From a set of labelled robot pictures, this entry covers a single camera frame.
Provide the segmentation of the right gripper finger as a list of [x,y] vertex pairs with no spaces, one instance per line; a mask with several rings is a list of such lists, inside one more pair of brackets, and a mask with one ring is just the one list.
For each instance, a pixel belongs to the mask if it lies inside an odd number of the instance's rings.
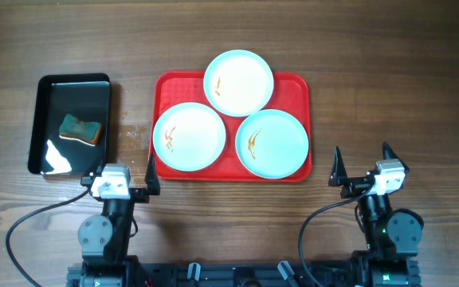
[[382,155],[384,159],[397,159],[402,164],[405,172],[410,171],[410,168],[396,155],[386,141],[382,143]]
[[340,187],[347,184],[347,172],[343,163],[343,158],[338,146],[335,147],[334,151],[334,162],[329,175],[328,186]]

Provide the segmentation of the green and orange sponge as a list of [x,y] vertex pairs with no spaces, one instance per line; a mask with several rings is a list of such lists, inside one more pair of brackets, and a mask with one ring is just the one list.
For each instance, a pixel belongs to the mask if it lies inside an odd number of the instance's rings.
[[67,114],[59,127],[59,137],[95,146],[99,142],[102,127],[99,122],[83,121],[71,114]]

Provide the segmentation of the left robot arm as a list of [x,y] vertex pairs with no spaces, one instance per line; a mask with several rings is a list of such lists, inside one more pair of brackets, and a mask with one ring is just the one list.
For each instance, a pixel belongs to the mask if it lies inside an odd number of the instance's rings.
[[124,287],[152,286],[151,277],[128,246],[137,227],[135,204],[148,203],[152,195],[160,194],[155,155],[150,154],[145,175],[145,187],[131,187],[129,167],[115,163],[99,166],[83,175],[81,185],[103,203],[102,212],[85,219],[78,230],[82,249],[82,264],[68,269],[67,286]]

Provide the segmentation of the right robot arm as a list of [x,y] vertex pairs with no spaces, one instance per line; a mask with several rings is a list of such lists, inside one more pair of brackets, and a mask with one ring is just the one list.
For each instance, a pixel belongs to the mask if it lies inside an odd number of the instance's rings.
[[341,187],[342,199],[357,202],[356,217],[365,236],[366,250],[331,267],[325,275],[330,286],[420,286],[418,244],[424,222],[420,215],[405,208],[394,210],[389,195],[403,188],[410,169],[388,143],[382,144],[383,159],[362,177],[349,177],[338,148],[328,180]]

